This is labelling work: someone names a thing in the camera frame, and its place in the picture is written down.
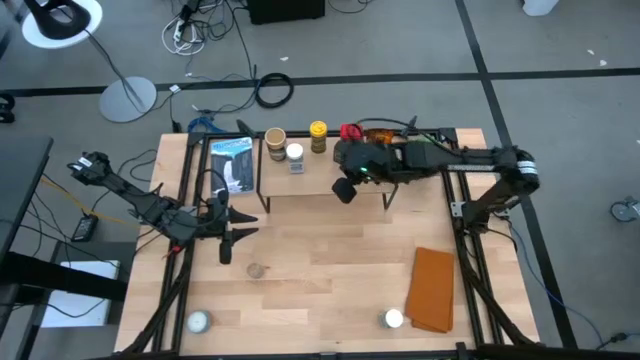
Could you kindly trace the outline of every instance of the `yellow lid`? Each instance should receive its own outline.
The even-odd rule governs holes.
[[[314,121],[309,128],[311,136],[320,137],[327,135],[327,124],[322,121]]]

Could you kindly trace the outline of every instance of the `black box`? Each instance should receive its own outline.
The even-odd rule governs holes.
[[[324,16],[325,0],[247,0],[251,23],[317,19]]]

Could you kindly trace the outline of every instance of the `yellow cable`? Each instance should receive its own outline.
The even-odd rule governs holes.
[[[134,225],[134,224],[132,224],[132,223],[129,223],[129,222],[126,222],[126,221],[124,221],[124,220],[120,220],[120,219],[117,219],[117,218],[114,218],[114,217],[111,217],[111,216],[107,216],[107,215],[104,215],[104,214],[100,214],[100,213],[98,213],[98,212],[95,212],[95,211],[93,211],[93,210],[89,209],[88,207],[84,206],[84,204],[82,204],[82,203],[80,202],[80,200],[76,199],[76,197],[75,197],[75,196],[73,196],[71,193],[66,192],[66,191],[65,191],[65,190],[63,190],[61,187],[59,187],[58,185],[56,185],[56,184],[52,183],[51,181],[47,180],[46,178],[41,178],[41,179],[40,179],[40,182],[42,182],[43,184],[48,185],[48,186],[50,186],[50,187],[52,187],[52,188],[54,188],[54,189],[56,189],[56,190],[60,191],[62,194],[64,194],[64,196],[66,196],[67,198],[69,198],[69,200],[71,200],[71,202],[73,202],[73,204],[74,204],[74,205],[76,205],[77,207],[79,207],[80,209],[82,209],[82,211],[83,211],[84,213],[86,213],[86,214],[92,214],[92,215],[97,216],[97,217],[98,217],[98,218],[100,218],[100,219],[104,219],[104,220],[108,220],[108,221],[113,221],[113,222],[116,222],[116,223],[119,223],[119,224],[128,225],[128,226],[135,227],[136,229],[138,229],[138,225]]]

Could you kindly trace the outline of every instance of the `book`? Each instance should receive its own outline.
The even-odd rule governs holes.
[[[229,194],[252,192],[253,141],[249,137],[216,141],[211,144],[211,168],[224,178]],[[224,190],[220,176],[211,174],[211,196]]]

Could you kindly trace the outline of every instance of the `lamp base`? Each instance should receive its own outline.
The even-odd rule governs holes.
[[[143,77],[126,78],[137,97],[125,92],[121,80],[114,82],[100,96],[100,113],[107,120],[119,123],[130,122],[145,115],[156,103],[158,92],[153,83]]]

